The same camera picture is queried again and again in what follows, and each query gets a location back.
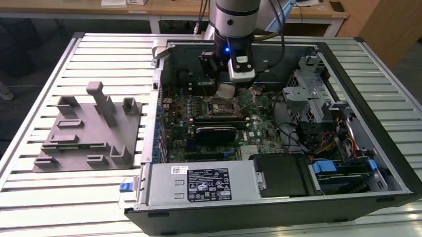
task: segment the wooden cabinet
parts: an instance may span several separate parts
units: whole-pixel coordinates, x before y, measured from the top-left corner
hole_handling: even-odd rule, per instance
[[[392,68],[422,36],[422,0],[340,0],[349,18],[337,37],[361,37]]]

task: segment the power supply label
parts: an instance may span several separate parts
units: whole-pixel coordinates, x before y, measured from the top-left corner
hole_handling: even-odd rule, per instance
[[[228,169],[194,169],[186,171],[186,200],[230,200]]]

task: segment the metal slotted surface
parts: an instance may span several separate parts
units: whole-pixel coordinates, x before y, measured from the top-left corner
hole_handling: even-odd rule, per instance
[[[31,173],[57,115],[53,105],[59,95],[76,95],[80,103],[93,102],[86,95],[89,81],[101,81],[104,94],[113,101],[134,97],[148,114],[153,68],[150,48],[154,39],[197,39],[182,35],[85,34],[73,39],[39,98],[27,114],[10,148],[1,159],[0,236],[145,236],[117,207],[118,183],[138,175],[141,154],[130,170]],[[364,45],[353,39],[288,38],[288,41],[325,41],[365,98],[416,174],[422,175],[422,114],[413,98],[373,61]],[[337,86],[333,90],[344,99]],[[140,120],[136,151],[140,153],[145,119]],[[124,196],[134,201],[134,193]],[[422,203],[387,208],[355,221],[279,228],[189,234],[186,236],[420,236]]]

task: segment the blue tab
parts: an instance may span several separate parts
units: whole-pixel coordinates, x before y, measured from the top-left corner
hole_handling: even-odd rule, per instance
[[[312,169],[313,169],[315,174],[320,173],[320,169],[316,163],[312,164]]]
[[[336,172],[333,162],[329,160],[319,160],[312,164],[315,174],[323,172]]]
[[[375,160],[369,159],[368,160],[368,165],[369,165],[369,168],[371,168],[372,171],[377,169],[377,165],[375,163]]]
[[[133,191],[133,182],[130,183],[121,183],[120,184],[120,192],[121,193],[128,193]]]

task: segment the gray plastic part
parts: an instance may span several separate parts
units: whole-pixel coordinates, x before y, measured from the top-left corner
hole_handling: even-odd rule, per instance
[[[58,114],[34,161],[33,172],[129,169],[132,167],[141,103],[133,98],[125,98],[124,102],[112,104],[112,111],[106,101],[110,100],[106,100],[102,95],[105,114],[109,113],[114,119],[112,127],[108,126],[104,113],[98,115],[94,103],[72,107],[74,115]]]
[[[109,96],[102,94],[102,83],[100,81],[90,81],[86,85],[86,93],[92,95],[94,102],[97,104],[96,110],[98,114],[102,115],[108,127],[116,126],[116,119],[113,113],[116,111],[113,103]]]
[[[57,123],[58,128],[78,128],[82,126],[84,122],[80,119],[68,119]]]
[[[89,166],[108,165],[104,155],[89,155],[85,161]]]
[[[57,143],[74,143],[78,141],[78,137],[73,135],[53,135],[50,138],[50,142]]]
[[[53,157],[42,157],[42,158],[35,158],[33,164],[38,168],[54,168],[58,162]]]
[[[133,98],[122,99],[122,110],[125,115],[138,115],[138,108],[136,106],[136,101]]]
[[[73,107],[78,107],[78,103],[74,99],[74,96],[61,96],[55,107],[59,113],[63,115],[63,117],[76,115]]]

